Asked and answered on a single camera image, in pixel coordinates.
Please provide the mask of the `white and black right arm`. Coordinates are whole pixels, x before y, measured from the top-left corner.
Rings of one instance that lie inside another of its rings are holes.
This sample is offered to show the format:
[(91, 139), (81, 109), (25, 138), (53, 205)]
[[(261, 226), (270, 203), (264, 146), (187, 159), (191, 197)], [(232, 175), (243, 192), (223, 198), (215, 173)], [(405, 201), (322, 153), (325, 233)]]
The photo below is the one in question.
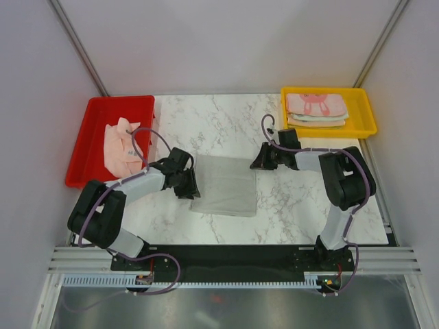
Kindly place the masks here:
[(376, 193), (376, 183), (360, 150), (355, 146), (343, 149), (288, 149), (264, 142), (250, 165), (253, 170), (273, 171), (283, 165), (295, 171), (314, 171), (322, 175), (327, 198), (331, 203), (323, 231), (316, 239), (313, 254), (316, 267), (330, 270), (338, 263), (336, 250), (352, 243), (348, 231), (353, 216)]

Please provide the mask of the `pink patterned towel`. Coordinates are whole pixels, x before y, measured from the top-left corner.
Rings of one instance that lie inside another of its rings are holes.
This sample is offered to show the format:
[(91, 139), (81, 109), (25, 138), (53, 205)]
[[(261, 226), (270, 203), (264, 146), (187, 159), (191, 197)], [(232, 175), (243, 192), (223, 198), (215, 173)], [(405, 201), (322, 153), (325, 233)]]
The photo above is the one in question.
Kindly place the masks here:
[(311, 117), (340, 117), (348, 110), (339, 94), (298, 94), (286, 96), (287, 111)]

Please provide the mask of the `mint green towel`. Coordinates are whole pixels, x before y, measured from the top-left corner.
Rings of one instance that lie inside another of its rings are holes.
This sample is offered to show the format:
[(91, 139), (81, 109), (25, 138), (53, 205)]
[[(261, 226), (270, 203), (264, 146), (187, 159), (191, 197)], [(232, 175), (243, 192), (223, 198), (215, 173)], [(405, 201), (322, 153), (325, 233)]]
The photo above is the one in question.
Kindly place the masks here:
[(349, 118), (348, 114), (343, 114), (340, 116), (334, 116), (334, 117), (315, 117), (315, 116), (309, 116), (309, 115), (301, 115), (301, 114), (289, 114), (289, 118), (293, 118), (297, 121), (306, 121), (306, 122), (333, 122), (333, 121), (343, 121)]

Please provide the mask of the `orange fox towel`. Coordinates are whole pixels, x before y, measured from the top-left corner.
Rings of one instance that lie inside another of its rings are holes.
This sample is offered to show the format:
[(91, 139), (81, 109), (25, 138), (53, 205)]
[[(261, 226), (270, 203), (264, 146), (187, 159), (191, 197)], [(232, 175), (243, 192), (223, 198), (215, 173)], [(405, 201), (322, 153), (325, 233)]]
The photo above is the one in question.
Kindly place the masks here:
[(288, 118), (287, 124), (306, 128), (333, 128), (345, 126), (345, 120), (337, 121), (300, 121), (294, 118)]

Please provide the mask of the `grey towel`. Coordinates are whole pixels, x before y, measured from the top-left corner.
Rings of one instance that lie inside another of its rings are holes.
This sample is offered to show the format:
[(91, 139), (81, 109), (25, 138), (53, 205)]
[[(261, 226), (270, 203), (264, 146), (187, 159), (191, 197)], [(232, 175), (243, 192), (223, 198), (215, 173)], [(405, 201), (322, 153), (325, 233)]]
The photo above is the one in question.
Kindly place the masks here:
[(233, 217), (256, 215), (257, 179), (249, 159), (199, 155), (195, 178), (200, 197), (191, 202), (191, 211)]

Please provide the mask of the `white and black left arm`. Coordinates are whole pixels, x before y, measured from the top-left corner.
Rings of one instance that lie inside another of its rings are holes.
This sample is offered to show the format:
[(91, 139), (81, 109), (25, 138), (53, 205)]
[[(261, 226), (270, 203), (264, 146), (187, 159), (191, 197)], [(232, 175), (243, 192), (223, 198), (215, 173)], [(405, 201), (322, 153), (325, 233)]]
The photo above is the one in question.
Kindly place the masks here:
[(68, 229), (77, 235), (79, 247), (106, 249), (125, 257), (133, 269), (145, 269), (150, 262), (146, 242), (122, 228), (123, 214), (132, 202), (168, 188), (179, 199), (199, 197), (195, 169), (164, 158), (124, 179), (91, 180), (69, 216)]

